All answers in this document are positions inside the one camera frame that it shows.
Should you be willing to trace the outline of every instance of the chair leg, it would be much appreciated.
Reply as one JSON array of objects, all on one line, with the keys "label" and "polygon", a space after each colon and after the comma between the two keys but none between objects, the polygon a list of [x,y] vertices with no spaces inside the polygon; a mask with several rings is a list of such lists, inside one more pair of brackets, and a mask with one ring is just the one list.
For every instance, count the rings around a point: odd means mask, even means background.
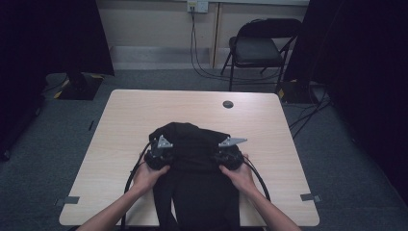
[{"label": "chair leg", "polygon": [[285,67],[284,64],[280,67],[279,77],[278,77],[278,81],[277,81],[276,87],[275,87],[275,94],[278,93],[278,89],[279,89],[279,87],[280,87],[280,82],[281,82],[281,79],[282,79],[282,74],[283,74],[283,68],[284,68],[284,67]]},{"label": "chair leg", "polygon": [[235,61],[235,59],[234,59],[234,57],[232,57],[229,91],[232,90],[232,81],[233,81],[233,78],[234,78],[234,61]]},{"label": "chair leg", "polygon": [[264,71],[267,69],[267,67],[264,67],[264,69],[261,70],[261,74],[264,73]]},{"label": "chair leg", "polygon": [[228,54],[228,58],[225,61],[224,67],[221,70],[221,75],[224,73],[225,67],[228,66],[228,61],[229,61],[230,58],[231,58],[231,52]]}]

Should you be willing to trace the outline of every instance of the hand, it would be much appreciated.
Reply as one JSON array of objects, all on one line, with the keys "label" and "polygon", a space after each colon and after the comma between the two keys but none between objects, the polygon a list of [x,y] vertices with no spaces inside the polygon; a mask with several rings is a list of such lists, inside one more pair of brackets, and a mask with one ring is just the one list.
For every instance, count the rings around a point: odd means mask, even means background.
[{"label": "hand", "polygon": [[[248,158],[248,154],[244,153],[243,156],[245,157],[245,161],[247,162],[246,158]],[[219,166],[222,173],[228,176],[232,184],[242,193],[248,194],[252,191],[257,191],[255,186],[254,180],[252,178],[252,171],[246,164],[242,164],[236,170],[229,170],[225,166]]]},{"label": "hand", "polygon": [[142,194],[147,193],[156,184],[157,179],[170,169],[170,166],[162,167],[160,170],[150,168],[146,163],[139,166],[133,177],[134,185],[130,190],[139,190]]}]

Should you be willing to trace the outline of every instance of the black chair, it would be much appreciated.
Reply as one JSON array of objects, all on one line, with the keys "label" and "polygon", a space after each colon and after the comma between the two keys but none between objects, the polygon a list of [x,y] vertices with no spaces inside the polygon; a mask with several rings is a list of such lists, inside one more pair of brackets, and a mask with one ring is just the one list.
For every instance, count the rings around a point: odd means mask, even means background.
[{"label": "black chair", "polygon": [[[293,18],[256,19],[243,25],[237,36],[229,39],[230,53],[221,70],[222,75],[225,67],[231,66],[229,90],[231,91],[234,81],[234,66],[239,68],[263,67],[261,74],[268,67],[280,67],[276,93],[291,42],[297,37],[300,26],[301,22]],[[289,40],[278,50],[273,39],[283,38]]]}]

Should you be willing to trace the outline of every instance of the gray carpet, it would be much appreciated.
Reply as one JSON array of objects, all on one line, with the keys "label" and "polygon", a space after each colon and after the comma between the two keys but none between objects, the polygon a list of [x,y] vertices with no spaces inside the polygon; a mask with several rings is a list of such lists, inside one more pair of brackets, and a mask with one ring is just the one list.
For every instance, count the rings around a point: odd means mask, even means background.
[{"label": "gray carpet", "polygon": [[[251,70],[238,75],[258,74]],[[49,87],[63,78],[63,74],[48,76]],[[200,77],[193,70],[121,70],[105,79],[93,101],[55,100],[57,89],[48,91],[40,115],[11,149],[11,159],[0,163],[0,230],[69,229],[59,224],[62,207],[54,202],[69,194],[115,89],[226,91],[228,83]],[[272,92],[273,86],[234,90]],[[289,124],[305,115],[304,107],[283,105]],[[334,107],[314,115],[294,143],[312,193],[322,198],[317,203],[320,224],[304,230],[408,230],[407,207],[382,171],[352,141]]]}]

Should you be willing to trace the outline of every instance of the power cord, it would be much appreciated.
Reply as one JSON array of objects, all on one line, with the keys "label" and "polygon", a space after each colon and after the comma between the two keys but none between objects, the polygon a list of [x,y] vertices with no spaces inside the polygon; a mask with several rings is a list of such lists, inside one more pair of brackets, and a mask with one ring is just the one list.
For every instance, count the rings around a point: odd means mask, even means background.
[{"label": "power cord", "polygon": [[[197,54],[197,38],[196,38],[196,33],[195,33],[195,13],[194,13],[195,8],[190,7],[190,10],[191,10],[191,19],[192,19],[191,46],[190,46],[190,55],[191,55],[192,68],[201,77],[208,78],[208,79],[216,79],[216,80],[220,80],[220,81],[229,81],[229,77],[222,76],[222,75],[215,75],[215,74],[207,72],[206,70],[204,70],[202,68],[202,66],[201,66],[201,64],[200,64],[200,62],[198,60],[198,54]],[[193,51],[192,51],[193,47],[194,47],[194,51],[195,51],[195,60],[196,60],[196,62],[198,64],[199,69],[201,71],[203,71],[205,74],[207,74],[208,76],[203,75],[202,73],[200,73],[198,71],[198,69],[195,67],[194,61],[193,61],[193,56],[194,56]],[[271,74],[271,75],[269,75],[269,76],[267,76],[265,78],[260,78],[260,79],[234,78],[234,79],[238,80],[238,81],[234,81],[234,82],[238,82],[239,84],[246,84],[246,83],[251,83],[251,82],[269,80],[269,79],[278,77],[279,76],[279,74],[278,74],[279,70],[280,70],[280,68],[278,68],[273,74]]]},{"label": "power cord", "polygon": [[[131,170],[130,175],[129,175],[129,178],[128,178],[127,182],[126,182],[126,186],[125,186],[124,193],[127,193],[127,192],[129,191],[130,184],[132,183],[132,180],[133,180],[133,177],[134,177],[135,174],[136,174],[136,171],[138,170],[138,168],[139,168],[142,164],[144,164],[144,162],[143,162],[143,163],[140,163],[140,161],[141,161],[142,157],[144,156],[144,153],[146,152],[146,149],[152,144],[152,142],[153,142],[153,141],[150,141],[150,142],[146,145],[146,147],[143,149],[143,151],[141,152],[141,154],[139,155],[139,159],[138,159],[138,161],[136,162],[136,164],[135,164],[135,166],[133,167],[133,169]],[[120,230],[121,230],[121,231],[124,231],[124,230],[125,230],[125,226],[126,226],[126,214],[123,215],[122,220],[120,221]]]},{"label": "power cord", "polygon": [[322,103],[325,101],[324,98],[325,98],[326,93],[327,93],[327,89],[324,90],[324,94],[323,94],[323,96],[321,97],[321,100],[320,100],[319,104],[315,107],[315,109],[314,109],[311,113],[305,115],[304,117],[299,118],[296,122],[292,123],[292,124],[289,126],[289,128],[292,130],[298,122],[300,122],[300,121],[303,120],[303,119],[306,119],[306,121],[305,121],[305,122],[300,126],[300,128],[294,133],[293,139],[295,139],[296,136],[299,134],[299,132],[304,128],[304,126],[306,126],[306,124],[309,122],[309,120],[312,118],[313,115],[315,115],[317,112],[321,111],[322,109],[326,108],[327,106],[329,106],[329,105],[331,104],[331,100],[329,100],[327,104],[325,104],[323,107],[321,107]]},{"label": "power cord", "polygon": [[58,85],[56,85],[56,86],[54,86],[54,87],[51,87],[51,88],[49,88],[49,89],[47,89],[47,90],[44,90],[42,93],[49,92],[50,90],[53,90],[53,89],[55,89],[55,88],[61,86],[63,83],[65,83],[65,81],[66,81],[67,79],[68,79],[68,74],[65,74],[65,78],[63,79],[62,82],[60,82]]}]

